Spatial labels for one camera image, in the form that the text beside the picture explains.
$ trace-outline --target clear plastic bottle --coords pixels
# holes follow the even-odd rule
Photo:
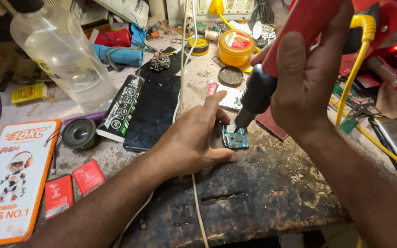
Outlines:
[[[117,93],[74,15],[41,0],[9,0],[14,41],[85,112],[107,110]]]

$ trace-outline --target blue circuit board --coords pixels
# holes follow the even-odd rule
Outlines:
[[[223,142],[228,148],[247,148],[249,147],[249,140],[247,139],[247,130],[240,128],[235,132],[237,126],[224,125],[223,126]]]

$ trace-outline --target robot illustration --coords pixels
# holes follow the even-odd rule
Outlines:
[[[3,179],[0,179],[0,185],[5,181],[8,181],[8,186],[3,189],[0,194],[0,203],[4,202],[4,199],[8,192],[11,192],[11,201],[18,199],[18,196],[23,196],[25,193],[26,175],[21,173],[22,170],[33,164],[33,156],[28,151],[23,151],[15,155],[10,163],[7,165],[7,170],[10,172]]]

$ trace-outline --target red battery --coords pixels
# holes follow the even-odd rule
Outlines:
[[[72,175],[83,196],[86,196],[101,184],[105,183],[104,175],[94,160],[75,169]]]
[[[64,175],[45,184],[45,219],[58,216],[73,206],[71,175]]]

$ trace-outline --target orange container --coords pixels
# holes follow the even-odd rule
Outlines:
[[[246,64],[255,49],[254,39],[240,30],[224,32],[218,41],[218,57],[220,60],[233,66]]]

